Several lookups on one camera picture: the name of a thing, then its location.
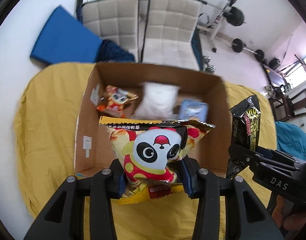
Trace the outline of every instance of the yellow cloth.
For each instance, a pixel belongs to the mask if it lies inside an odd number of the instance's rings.
[[[62,63],[38,73],[28,84],[14,120],[18,179],[24,202],[36,217],[66,177],[74,175],[74,136],[83,92],[93,64]],[[244,86],[226,83],[229,107],[256,94],[260,100],[259,145],[276,149],[274,119],[268,101]],[[241,175],[267,205],[270,191]],[[89,239],[89,199],[85,204],[85,239]],[[119,240],[191,239],[197,200],[184,192],[144,203],[117,205],[112,201]],[[221,198],[220,239],[224,238],[224,199]]]

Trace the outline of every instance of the cardboard box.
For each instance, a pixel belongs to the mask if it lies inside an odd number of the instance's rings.
[[[100,113],[96,110],[106,86],[113,85],[139,95],[125,108],[126,117],[130,117],[141,102],[141,83],[145,81],[179,86],[178,105],[184,98],[198,98],[209,104],[207,122],[216,128],[192,149],[189,156],[202,167],[226,173],[232,117],[225,87],[218,76],[161,65],[97,63],[89,77],[77,119],[74,163],[77,175],[93,176],[116,159],[106,129],[99,125]]]

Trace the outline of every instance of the person's hand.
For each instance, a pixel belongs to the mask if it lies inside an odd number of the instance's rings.
[[[287,231],[300,231],[306,223],[306,211],[284,218],[282,214],[284,201],[285,199],[281,196],[278,196],[276,199],[277,205],[272,213],[274,222],[278,228],[283,226]]]

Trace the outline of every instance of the white leather chair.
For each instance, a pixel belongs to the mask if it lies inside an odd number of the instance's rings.
[[[102,39],[109,39],[139,61],[139,0],[95,0],[82,7],[83,24]]]
[[[201,9],[196,0],[149,0],[142,62],[199,70],[191,40]]]

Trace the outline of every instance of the blue mat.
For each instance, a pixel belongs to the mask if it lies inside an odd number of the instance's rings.
[[[286,122],[275,122],[277,149],[306,160],[306,133]]]
[[[44,25],[31,58],[46,64],[96,62],[102,40],[58,6]]]
[[[203,55],[202,55],[202,47],[201,47],[201,40],[200,36],[198,34],[198,29],[195,28],[192,41],[191,41],[191,46],[194,52],[194,55],[196,57],[198,66],[200,67],[200,70],[204,70],[204,63],[203,63]]]

